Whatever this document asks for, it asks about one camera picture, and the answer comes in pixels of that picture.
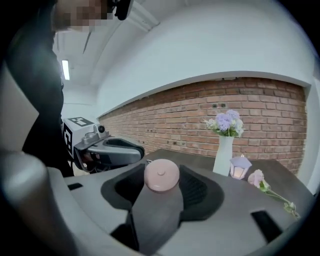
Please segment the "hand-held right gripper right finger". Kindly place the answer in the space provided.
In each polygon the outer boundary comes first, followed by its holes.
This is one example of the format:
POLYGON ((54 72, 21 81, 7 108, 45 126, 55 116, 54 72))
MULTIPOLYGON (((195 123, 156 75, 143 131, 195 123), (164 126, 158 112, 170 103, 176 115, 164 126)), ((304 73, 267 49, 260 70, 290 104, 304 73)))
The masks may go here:
POLYGON ((225 199, 223 189, 215 181, 202 176, 185 165, 179 167, 179 188, 183 198, 181 221, 205 221, 225 199))

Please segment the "person's left hand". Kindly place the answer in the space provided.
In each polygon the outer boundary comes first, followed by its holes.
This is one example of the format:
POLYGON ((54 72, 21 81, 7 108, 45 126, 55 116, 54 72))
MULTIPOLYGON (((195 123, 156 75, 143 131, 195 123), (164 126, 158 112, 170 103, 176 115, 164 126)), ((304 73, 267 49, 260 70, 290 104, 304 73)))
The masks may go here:
POLYGON ((94 161, 98 161, 99 159, 100 159, 100 155, 97 153, 85 152, 82 155, 82 161, 86 164, 94 161))

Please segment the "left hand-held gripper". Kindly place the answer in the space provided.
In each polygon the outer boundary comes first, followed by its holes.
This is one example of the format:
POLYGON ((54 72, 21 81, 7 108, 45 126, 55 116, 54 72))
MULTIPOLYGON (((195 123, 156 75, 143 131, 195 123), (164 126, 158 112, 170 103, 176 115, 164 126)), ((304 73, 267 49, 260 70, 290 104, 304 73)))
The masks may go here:
POLYGON ((139 144, 114 137, 105 127, 83 117, 65 118, 63 136, 67 151, 75 166, 87 173, 100 173, 125 167, 140 161, 145 150, 139 144), (100 159, 84 163, 86 152, 99 154, 100 159))

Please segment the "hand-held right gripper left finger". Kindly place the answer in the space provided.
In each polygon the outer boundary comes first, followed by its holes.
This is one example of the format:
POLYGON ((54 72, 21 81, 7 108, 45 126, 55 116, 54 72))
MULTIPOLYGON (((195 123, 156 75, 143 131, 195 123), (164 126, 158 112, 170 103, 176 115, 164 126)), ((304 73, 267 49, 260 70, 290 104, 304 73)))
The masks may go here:
POLYGON ((115 209, 130 211, 144 187, 145 164, 139 164, 101 186, 102 197, 115 209))

